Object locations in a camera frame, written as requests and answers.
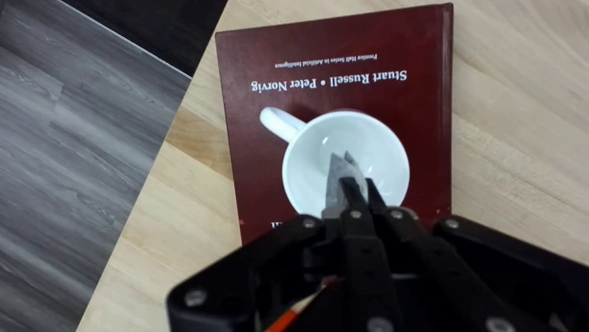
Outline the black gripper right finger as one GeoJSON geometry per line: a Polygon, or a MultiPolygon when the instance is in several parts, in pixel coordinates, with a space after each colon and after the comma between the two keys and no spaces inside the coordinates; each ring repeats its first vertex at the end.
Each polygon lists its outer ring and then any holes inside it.
{"type": "Polygon", "coordinates": [[[396,281],[434,332],[589,332],[589,267],[462,215],[431,228],[368,189],[396,281]]]}

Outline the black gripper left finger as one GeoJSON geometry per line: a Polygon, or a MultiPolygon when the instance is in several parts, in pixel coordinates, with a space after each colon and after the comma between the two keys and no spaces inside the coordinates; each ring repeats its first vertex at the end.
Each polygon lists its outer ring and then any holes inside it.
{"type": "Polygon", "coordinates": [[[390,332],[394,285],[375,222],[375,187],[344,178],[344,208],[298,215],[177,283],[165,296],[171,332],[265,332],[296,302],[291,332],[390,332]]]}

